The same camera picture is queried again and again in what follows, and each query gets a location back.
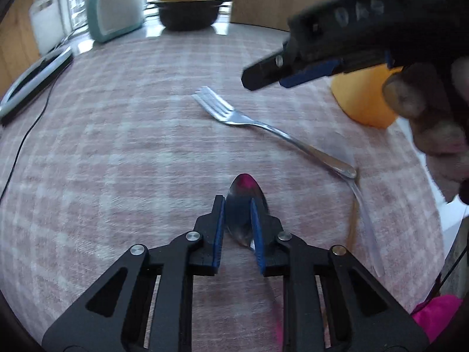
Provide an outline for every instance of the hand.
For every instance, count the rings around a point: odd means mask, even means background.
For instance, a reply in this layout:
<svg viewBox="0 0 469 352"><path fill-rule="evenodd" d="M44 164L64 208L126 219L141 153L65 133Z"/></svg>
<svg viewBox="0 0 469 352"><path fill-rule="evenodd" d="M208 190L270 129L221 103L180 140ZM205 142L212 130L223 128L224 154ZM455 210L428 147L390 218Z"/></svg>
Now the hand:
<svg viewBox="0 0 469 352"><path fill-rule="evenodd" d="M469 58L454 62L451 73L456 90L469 102ZM409 119L414 144L427 154L427 167L447 202L458 191L469 202L469 146L433 65L415 64L392 75L383 94L397 114Z"/></svg>

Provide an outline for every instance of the metal fork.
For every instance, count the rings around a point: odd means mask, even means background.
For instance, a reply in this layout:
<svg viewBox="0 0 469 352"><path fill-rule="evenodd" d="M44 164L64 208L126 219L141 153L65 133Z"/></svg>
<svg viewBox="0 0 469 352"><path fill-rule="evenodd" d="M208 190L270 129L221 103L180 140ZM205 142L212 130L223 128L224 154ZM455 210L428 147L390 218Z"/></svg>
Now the metal fork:
<svg viewBox="0 0 469 352"><path fill-rule="evenodd" d="M221 121L224 124L230 126L255 126L266 129L273 134L280 136L287 142L297 146L300 150L306 154L313 156L321 163L332 169L337 174L345 177L346 179L355 179L356 170L351 165L340 161L320 150L317 150L313 146L302 142L290 136L289 134L280 131L278 128L269 126L266 123L255 121L249 116L237 111L228 102L223 100L217 93L211 88L204 86L192 96L210 115L216 120Z"/></svg>

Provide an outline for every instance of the pink cloth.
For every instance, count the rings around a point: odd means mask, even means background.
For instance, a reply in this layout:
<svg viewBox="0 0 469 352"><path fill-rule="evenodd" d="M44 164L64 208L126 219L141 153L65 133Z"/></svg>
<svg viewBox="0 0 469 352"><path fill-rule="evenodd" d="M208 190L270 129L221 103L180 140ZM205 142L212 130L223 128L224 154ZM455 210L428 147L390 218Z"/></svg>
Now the pink cloth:
<svg viewBox="0 0 469 352"><path fill-rule="evenodd" d="M416 323L422 327L430 343L447 327L459 306L463 302L453 295L443 295L433 298L430 303L412 315Z"/></svg>

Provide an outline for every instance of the tablecloth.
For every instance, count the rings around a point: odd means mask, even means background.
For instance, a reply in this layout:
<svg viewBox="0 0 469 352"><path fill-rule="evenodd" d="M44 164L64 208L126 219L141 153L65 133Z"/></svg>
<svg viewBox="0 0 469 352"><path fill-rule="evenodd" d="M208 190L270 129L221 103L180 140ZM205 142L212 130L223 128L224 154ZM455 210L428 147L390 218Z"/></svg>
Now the tablecloth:
<svg viewBox="0 0 469 352"><path fill-rule="evenodd" d="M326 79L245 90L243 67L285 37L256 33L110 42L76 57L60 77L0 206L0 289L38 341L132 244L161 246L191 230L243 172L285 229L323 248L345 242L348 186L268 132L216 122L191 98L204 85L312 145L331 131L346 137L384 262L381 282L407 310L431 288L444 259L439 217L402 131L350 120ZM4 129L0 187L44 103L45 94ZM371 269L363 226L354 253ZM270 284L281 300L281 280ZM267 291L252 252L226 235L219 274L195 278L193 350L276 349Z"/></svg>

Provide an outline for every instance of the white bag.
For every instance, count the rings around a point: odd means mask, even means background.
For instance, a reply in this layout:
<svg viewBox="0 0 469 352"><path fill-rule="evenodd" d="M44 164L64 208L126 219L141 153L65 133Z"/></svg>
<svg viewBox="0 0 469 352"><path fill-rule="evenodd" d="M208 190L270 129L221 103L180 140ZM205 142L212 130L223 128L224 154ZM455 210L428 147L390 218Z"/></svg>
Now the white bag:
<svg viewBox="0 0 469 352"><path fill-rule="evenodd" d="M29 14L39 53L45 55L65 37L59 3L38 0L31 5Z"/></svg>

